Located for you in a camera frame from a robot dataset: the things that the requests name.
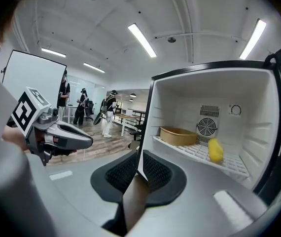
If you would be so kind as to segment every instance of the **ceiling light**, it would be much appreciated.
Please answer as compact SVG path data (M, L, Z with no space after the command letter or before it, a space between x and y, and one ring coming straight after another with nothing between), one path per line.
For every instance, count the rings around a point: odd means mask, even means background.
M64 55L64 54L62 54L62 53L54 52L54 51L49 50L49 49L42 48L42 51L47 52L47 53L56 54L56 55L58 55L58 56L62 56L62 57L64 57L64 58L66 58L66 55Z
M96 68L96 67L94 67L94 66L91 66L91 65L89 65L89 64L87 64L87 63L84 63L83 65L85 65L85 66L87 66L87 67L89 67L89 68L98 70L98 71L101 72L101 73L105 73L105 71L103 71L103 70L101 70L101 69L98 69L98 68Z
M139 40L139 42L143 45L147 53L151 58L156 57L154 50L146 40L145 36L141 33L140 29L137 27L136 24L132 24L128 27L128 29L134 34L134 36Z
M258 20L255 29L251 35L251 38L249 39L246 47L244 48L243 52L239 57L240 59L245 60L248 57L248 55L250 54L250 52L252 51L252 49L260 39L266 25L267 23L263 22L262 20Z

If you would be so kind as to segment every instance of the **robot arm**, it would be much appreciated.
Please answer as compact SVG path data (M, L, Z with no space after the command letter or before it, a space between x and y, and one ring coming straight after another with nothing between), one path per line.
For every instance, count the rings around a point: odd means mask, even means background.
M73 150L89 148L93 143L82 130L57 120L57 109L36 89L26 88L11 116L25 136L28 149L41 158L43 165L52 156L68 156ZM36 130L44 133L44 140L37 140Z

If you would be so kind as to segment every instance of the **table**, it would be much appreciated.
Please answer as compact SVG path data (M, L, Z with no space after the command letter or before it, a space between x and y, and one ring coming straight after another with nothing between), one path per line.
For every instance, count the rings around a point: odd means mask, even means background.
M115 116L119 117L122 119L122 132L121 132L121 137L123 137L124 135L124 128L125 128L125 122L127 119L139 119L140 117L138 116L126 116L123 114L115 114Z
M69 108L68 109L68 124L70 124L70 109L71 108L76 108L77 109L77 106L67 105L66 108Z

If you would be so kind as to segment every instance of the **fridge shelf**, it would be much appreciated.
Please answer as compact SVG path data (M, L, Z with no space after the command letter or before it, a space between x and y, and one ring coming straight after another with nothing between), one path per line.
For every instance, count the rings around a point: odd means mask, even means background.
M210 161L209 149L205 146L198 144L191 146L172 146L164 142L159 136L153 136L153 139L193 160L218 168L237 181L249 177L248 170L239 156L224 153L223 161L221 163L214 163Z

